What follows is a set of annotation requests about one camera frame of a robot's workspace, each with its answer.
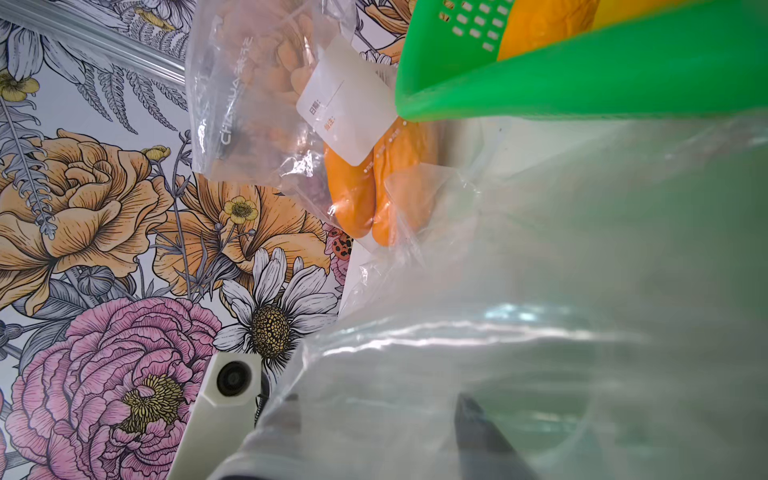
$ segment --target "green colander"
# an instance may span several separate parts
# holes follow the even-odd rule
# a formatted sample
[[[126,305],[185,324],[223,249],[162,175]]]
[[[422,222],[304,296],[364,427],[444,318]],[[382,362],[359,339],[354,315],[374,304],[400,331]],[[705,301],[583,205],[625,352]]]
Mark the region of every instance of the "green colander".
[[[694,2],[496,61],[512,8],[514,0],[419,0],[400,59],[398,113],[643,117],[768,105],[763,0]]]

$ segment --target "plastic bag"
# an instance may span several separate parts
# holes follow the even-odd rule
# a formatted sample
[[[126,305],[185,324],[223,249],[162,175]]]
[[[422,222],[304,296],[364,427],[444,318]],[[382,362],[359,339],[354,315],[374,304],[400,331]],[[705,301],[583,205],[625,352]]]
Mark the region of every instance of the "plastic bag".
[[[351,237],[360,239],[372,230],[378,244],[389,245],[396,236],[397,214],[386,196],[386,178],[420,162],[437,163],[441,128],[396,117],[395,72],[354,52],[344,34],[355,25],[353,2],[203,4],[187,55],[193,169],[213,180],[277,187],[300,197],[308,210]],[[317,92],[340,78],[333,96]],[[355,98],[362,87],[356,82],[374,85],[370,95]],[[307,97],[311,105],[304,105],[300,95],[310,87],[322,100]],[[383,103],[385,113],[345,118],[354,116],[355,100]],[[328,113],[331,102],[335,116]],[[356,113],[368,115],[367,110]],[[307,115],[324,123],[310,124]],[[321,137],[319,130],[332,133]],[[359,164],[350,159],[350,151],[357,153]],[[423,208],[409,209],[415,216],[408,223],[416,227],[428,220],[430,201],[418,207]]]
[[[766,154],[766,118],[639,122],[459,180],[211,478],[759,478]]]

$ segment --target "floral wallpaper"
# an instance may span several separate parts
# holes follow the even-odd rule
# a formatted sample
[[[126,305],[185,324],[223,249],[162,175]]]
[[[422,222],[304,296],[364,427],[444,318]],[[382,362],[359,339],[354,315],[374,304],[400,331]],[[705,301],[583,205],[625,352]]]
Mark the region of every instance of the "floral wallpaper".
[[[54,2],[184,58],[193,0]],[[358,0],[397,63],[414,2]],[[191,172],[184,93],[0,19],[0,478],[165,478],[211,355],[259,410],[333,323],[353,242],[278,190]]]

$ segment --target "yellow flower center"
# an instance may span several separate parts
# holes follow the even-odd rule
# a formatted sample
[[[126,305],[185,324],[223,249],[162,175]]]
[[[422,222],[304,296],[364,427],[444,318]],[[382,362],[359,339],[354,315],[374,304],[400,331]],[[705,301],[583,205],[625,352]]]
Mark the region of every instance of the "yellow flower center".
[[[266,305],[253,315],[251,323],[253,344],[265,359],[274,359],[290,346],[290,327],[283,311],[274,305]]]
[[[144,386],[152,389],[149,396],[142,396],[138,389],[123,397],[123,403],[131,407],[131,415],[119,427],[128,433],[143,433],[147,425],[159,419],[171,424],[179,418],[179,405],[184,400],[181,386],[167,375],[148,375]]]
[[[253,207],[246,202],[232,203],[232,215],[234,217],[248,218],[253,213]]]

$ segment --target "orange flower illustration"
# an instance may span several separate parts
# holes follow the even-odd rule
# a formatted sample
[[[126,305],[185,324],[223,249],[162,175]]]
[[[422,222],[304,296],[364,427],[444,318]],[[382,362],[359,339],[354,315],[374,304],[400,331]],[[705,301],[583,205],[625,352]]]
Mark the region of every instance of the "orange flower illustration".
[[[370,18],[395,35],[396,38],[391,44],[379,48],[379,53],[391,57],[392,63],[397,63],[400,61],[402,48],[406,44],[406,33],[411,24],[416,0],[389,0],[389,3],[391,6],[377,5],[376,2],[372,2],[365,7],[365,10]]]
[[[40,233],[27,194],[12,186],[15,175],[0,176],[0,309],[30,295],[26,313],[34,314],[48,298],[51,275],[72,266],[106,266],[118,277],[134,272],[135,257],[149,247],[147,231],[166,221],[172,204],[163,178],[149,178],[141,152],[56,133],[28,139],[44,151],[34,155],[47,167],[41,172],[51,188],[53,238]],[[2,158],[3,172],[11,159]]]
[[[187,294],[185,268],[190,275],[226,268],[220,264],[222,260],[235,266],[235,280],[252,290],[253,257],[260,248],[270,255],[277,247],[283,249],[289,265],[286,281],[293,275],[296,257],[302,257],[305,266],[317,265],[329,272],[323,224],[295,201],[274,188],[213,182],[199,174],[195,179],[197,186],[189,183],[181,197],[188,210],[179,212],[180,223],[169,215],[157,227],[160,248],[155,253],[154,272],[173,285],[175,295]],[[178,177],[176,184],[183,182]],[[184,235],[186,267],[183,254],[173,248],[181,245],[179,229]]]

